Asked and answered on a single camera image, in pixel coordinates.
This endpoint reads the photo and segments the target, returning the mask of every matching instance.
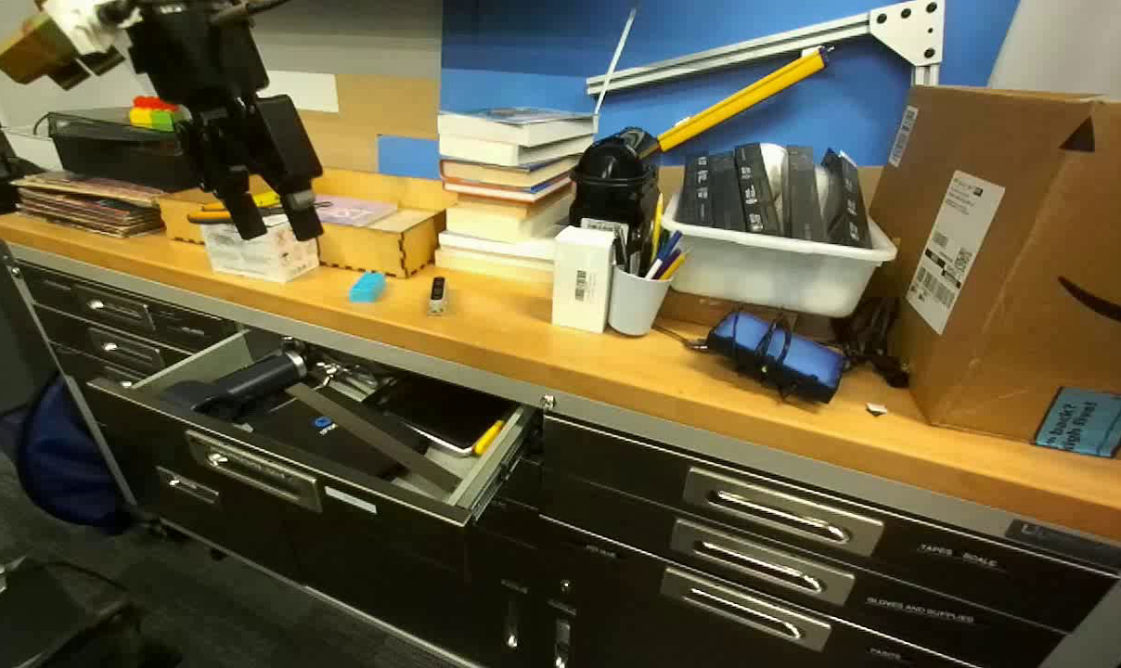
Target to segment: wooden countertop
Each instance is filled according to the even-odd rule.
[[[317,269],[291,285],[245,283],[212,274],[206,248],[165,233],[108,237],[4,216],[0,240],[1121,541],[1121,460],[923,425],[908,394],[866,371],[850,373],[833,404],[801,407],[714,355],[688,351],[670,332],[618,336],[550,326],[550,297],[532,285],[448,274],[448,313],[426,316],[426,269],[385,283],[379,304],[349,304],[344,290],[358,277],[349,269]],[[889,417],[869,417],[869,400],[889,404]]]

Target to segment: amazon box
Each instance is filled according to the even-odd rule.
[[[915,87],[871,217],[931,421],[1121,455],[1121,99]]]

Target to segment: pen holder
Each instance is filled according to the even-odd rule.
[[[644,336],[657,324],[657,313],[670,297],[673,277],[644,277],[626,269],[612,269],[610,293],[610,330]]]

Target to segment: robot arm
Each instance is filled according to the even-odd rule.
[[[248,196],[261,175],[284,199],[294,233],[317,237],[311,179],[322,175],[291,97],[261,97],[266,69],[248,17],[284,0],[45,0],[0,43],[0,69],[15,80],[49,74],[65,87],[122,62],[117,40],[130,38],[130,62],[151,87],[183,107],[177,137],[240,237],[263,233]]]

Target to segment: white wall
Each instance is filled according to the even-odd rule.
[[[1021,0],[991,84],[1121,97],[1121,0]]]
[[[34,0],[0,0],[0,40],[31,7]],[[256,43],[273,69],[440,74],[443,0],[291,0],[261,16]],[[0,122],[15,152],[55,165],[54,143],[34,137],[45,111],[125,107],[140,91],[151,91],[151,84],[130,66],[78,87],[55,80],[15,84],[0,74]]]

